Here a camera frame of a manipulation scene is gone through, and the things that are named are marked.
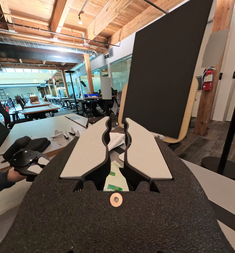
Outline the neighbouring grey desk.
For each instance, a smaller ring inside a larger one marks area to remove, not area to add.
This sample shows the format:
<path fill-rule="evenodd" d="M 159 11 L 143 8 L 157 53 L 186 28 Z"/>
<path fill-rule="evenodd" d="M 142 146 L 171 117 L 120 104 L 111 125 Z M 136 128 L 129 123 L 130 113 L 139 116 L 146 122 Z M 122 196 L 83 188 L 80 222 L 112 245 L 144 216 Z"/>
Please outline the neighbouring grey desk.
<path fill-rule="evenodd" d="M 62 131 L 65 134 L 65 131 L 69 133 L 71 128 L 76 132 L 79 131 L 80 134 L 85 132 L 86 124 L 88 119 L 86 117 L 76 115 L 74 113 L 54 116 L 46 119 L 39 119 L 30 122 L 24 122 L 16 124 L 4 142 L 0 147 L 0 153 L 6 151 L 18 138 L 23 136 L 44 138 L 46 137 L 51 141 L 51 144 L 43 152 L 48 157 L 58 154 L 65 146 L 67 146 L 75 136 L 70 135 L 70 139 L 66 139 L 63 135 L 56 138 L 51 138 L 54 135 L 55 130 Z M 3 160 L 0 156 L 0 170 L 6 170 L 9 168 L 9 163 L 1 163 Z"/>

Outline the wooden pillar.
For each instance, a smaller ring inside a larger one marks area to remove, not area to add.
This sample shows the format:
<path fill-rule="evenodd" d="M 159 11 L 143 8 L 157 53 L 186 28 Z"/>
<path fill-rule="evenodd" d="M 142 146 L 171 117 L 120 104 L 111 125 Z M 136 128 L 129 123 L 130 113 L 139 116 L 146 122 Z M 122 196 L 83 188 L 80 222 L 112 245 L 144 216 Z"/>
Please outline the wooden pillar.
<path fill-rule="evenodd" d="M 234 5 L 235 0 L 219 0 L 216 3 L 212 33 L 203 60 L 204 65 L 209 64 L 208 67 L 212 67 L 212 80 L 202 90 L 194 128 L 194 133 L 200 136 L 206 135 L 210 123 Z"/>

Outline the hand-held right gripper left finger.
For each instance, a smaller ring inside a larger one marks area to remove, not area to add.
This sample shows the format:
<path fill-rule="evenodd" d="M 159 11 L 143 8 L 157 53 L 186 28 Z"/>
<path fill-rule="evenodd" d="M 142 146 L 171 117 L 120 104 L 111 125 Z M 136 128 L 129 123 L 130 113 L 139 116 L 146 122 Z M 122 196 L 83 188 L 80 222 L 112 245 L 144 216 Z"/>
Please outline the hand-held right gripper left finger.
<path fill-rule="evenodd" d="M 83 184 L 92 181 L 102 191 L 111 170 L 108 148 L 111 128 L 111 119 L 105 116 L 81 134 L 60 178 L 79 180 Z"/>

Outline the plywood panel stand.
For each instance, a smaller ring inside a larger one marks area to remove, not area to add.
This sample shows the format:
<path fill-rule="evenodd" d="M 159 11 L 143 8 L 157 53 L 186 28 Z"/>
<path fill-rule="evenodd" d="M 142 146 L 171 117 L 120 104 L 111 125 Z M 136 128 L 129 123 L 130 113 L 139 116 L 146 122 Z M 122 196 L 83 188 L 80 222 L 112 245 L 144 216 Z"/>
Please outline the plywood panel stand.
<path fill-rule="evenodd" d="M 128 83 L 125 84 L 125 86 L 123 87 L 123 90 L 122 90 L 122 97 L 121 97 L 121 101 L 120 101 L 119 116 L 118 116 L 118 123 L 117 123 L 117 125 L 121 126 L 122 128 L 124 128 L 124 124 L 122 123 L 122 116 L 123 116 L 123 110 L 124 110 L 124 106 L 125 106 L 127 88 L 128 88 Z M 197 89 L 198 89 L 198 80 L 194 76 L 192 79 L 190 92 L 189 92 L 189 96 L 188 96 L 188 100 L 187 100 L 187 104 L 186 104 L 186 108 L 185 108 L 185 113 L 183 116 L 183 121 L 182 121 L 182 125 L 180 128 L 178 139 L 151 132 L 151 134 L 154 135 L 154 137 L 160 137 L 160 139 L 162 141 L 167 142 L 167 143 L 178 143 L 185 138 L 185 136 L 188 132 L 189 122 L 190 122 L 191 116 L 192 116 L 192 110 L 193 110 L 193 106 L 194 106 L 194 102 L 195 102 L 195 98 L 196 98 Z"/>

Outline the black acoustic panel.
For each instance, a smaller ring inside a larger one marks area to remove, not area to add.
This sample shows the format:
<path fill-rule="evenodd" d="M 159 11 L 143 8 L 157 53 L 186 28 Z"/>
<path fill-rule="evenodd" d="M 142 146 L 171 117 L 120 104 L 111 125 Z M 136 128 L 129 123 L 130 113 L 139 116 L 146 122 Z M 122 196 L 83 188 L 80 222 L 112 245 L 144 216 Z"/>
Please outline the black acoustic panel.
<path fill-rule="evenodd" d="M 122 123 L 178 139 L 212 3 L 188 1 L 136 32 Z"/>

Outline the black soft pouch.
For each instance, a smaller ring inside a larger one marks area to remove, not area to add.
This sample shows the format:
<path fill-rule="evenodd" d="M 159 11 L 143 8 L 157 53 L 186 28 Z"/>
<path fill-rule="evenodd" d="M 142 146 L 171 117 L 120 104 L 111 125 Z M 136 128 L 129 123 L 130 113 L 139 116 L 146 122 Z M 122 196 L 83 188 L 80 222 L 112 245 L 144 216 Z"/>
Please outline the black soft pouch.
<path fill-rule="evenodd" d="M 20 150 L 32 150 L 42 153 L 50 144 L 51 142 L 47 138 L 31 139 L 29 136 L 24 136 L 17 139 L 2 157 L 8 161 Z"/>

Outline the loose white paper sheets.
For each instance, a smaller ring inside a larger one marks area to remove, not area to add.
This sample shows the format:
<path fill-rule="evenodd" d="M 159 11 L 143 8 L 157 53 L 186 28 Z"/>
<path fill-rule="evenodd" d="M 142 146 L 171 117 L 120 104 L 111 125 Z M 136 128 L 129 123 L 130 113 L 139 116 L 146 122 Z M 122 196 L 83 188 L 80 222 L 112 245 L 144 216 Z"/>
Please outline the loose white paper sheets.
<path fill-rule="evenodd" d="M 125 143 L 125 134 L 110 132 L 109 151 Z"/>

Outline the silver ventilation duct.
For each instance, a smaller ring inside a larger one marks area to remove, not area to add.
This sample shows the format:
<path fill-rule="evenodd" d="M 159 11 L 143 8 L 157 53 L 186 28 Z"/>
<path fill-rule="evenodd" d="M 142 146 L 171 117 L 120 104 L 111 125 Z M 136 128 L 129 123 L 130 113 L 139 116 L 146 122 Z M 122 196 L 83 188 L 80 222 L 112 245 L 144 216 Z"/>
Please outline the silver ventilation duct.
<path fill-rule="evenodd" d="M 60 45 L 58 43 L 47 43 L 41 40 L 26 40 L 17 36 L 0 33 L 0 43 L 15 46 L 24 46 L 37 49 L 56 50 L 60 52 L 70 52 L 78 54 L 88 54 L 93 58 L 98 56 L 98 53 L 93 49 L 78 48 L 73 45 Z"/>

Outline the black lamp stand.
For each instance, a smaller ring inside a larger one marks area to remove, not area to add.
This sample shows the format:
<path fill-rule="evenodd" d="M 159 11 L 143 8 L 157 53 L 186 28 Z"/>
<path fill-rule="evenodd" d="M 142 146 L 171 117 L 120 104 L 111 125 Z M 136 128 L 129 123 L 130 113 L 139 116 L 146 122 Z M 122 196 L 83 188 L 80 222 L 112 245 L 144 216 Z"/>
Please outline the black lamp stand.
<path fill-rule="evenodd" d="M 235 163 L 228 160 L 229 152 L 235 135 L 235 107 L 224 143 L 221 157 L 208 156 L 201 160 L 201 166 L 223 175 L 229 179 L 235 180 Z"/>

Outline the wood-edged office desk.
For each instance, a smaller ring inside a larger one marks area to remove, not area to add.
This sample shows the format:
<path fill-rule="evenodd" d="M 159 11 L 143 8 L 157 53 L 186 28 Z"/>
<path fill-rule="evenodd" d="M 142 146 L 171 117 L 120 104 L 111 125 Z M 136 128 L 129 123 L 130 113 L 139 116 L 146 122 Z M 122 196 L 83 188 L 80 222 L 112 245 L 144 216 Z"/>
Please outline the wood-edged office desk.
<path fill-rule="evenodd" d="M 45 119 L 46 113 L 50 113 L 50 116 L 53 117 L 54 114 L 58 112 L 58 109 L 60 109 L 60 107 L 55 105 L 35 106 L 24 108 L 21 113 L 30 119 L 37 120 Z"/>

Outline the red fire extinguisher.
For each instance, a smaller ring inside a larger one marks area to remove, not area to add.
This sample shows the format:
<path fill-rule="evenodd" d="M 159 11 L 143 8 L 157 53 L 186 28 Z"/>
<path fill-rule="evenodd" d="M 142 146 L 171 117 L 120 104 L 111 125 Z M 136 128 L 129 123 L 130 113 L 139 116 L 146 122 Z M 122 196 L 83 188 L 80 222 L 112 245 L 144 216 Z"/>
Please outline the red fire extinguisher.
<path fill-rule="evenodd" d="M 201 80 L 202 90 L 211 90 L 214 70 L 216 70 L 214 67 L 208 67 L 204 70 Z"/>

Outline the brick instruction booklet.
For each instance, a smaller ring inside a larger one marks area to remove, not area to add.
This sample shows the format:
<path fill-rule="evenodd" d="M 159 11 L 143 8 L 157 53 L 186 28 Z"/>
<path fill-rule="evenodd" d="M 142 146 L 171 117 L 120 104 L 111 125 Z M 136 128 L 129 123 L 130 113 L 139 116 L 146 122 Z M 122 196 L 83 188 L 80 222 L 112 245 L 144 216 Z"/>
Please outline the brick instruction booklet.
<path fill-rule="evenodd" d="M 128 184 L 120 168 L 122 166 L 117 161 L 111 162 L 111 170 L 106 177 L 103 191 L 129 191 Z"/>

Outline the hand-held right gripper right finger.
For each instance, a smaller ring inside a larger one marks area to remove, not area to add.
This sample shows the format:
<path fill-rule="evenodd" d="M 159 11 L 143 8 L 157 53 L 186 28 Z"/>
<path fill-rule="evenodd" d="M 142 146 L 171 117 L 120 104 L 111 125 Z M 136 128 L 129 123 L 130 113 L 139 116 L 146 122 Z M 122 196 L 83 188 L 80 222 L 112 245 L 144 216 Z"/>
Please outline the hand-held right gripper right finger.
<path fill-rule="evenodd" d="M 153 134 L 130 118 L 124 122 L 125 153 L 123 175 L 136 190 L 141 182 L 149 189 L 153 182 L 170 181 L 173 176 Z"/>

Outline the person's left hand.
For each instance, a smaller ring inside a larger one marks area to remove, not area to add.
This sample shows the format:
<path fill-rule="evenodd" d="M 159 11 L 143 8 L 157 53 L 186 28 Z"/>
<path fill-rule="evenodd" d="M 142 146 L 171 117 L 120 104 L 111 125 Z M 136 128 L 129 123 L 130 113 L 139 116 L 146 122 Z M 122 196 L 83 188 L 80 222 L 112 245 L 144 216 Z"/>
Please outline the person's left hand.
<path fill-rule="evenodd" d="M 14 171 L 14 168 L 11 168 L 8 170 L 8 174 L 7 174 L 8 182 L 16 183 L 26 178 L 27 176 L 20 175 L 17 171 Z"/>

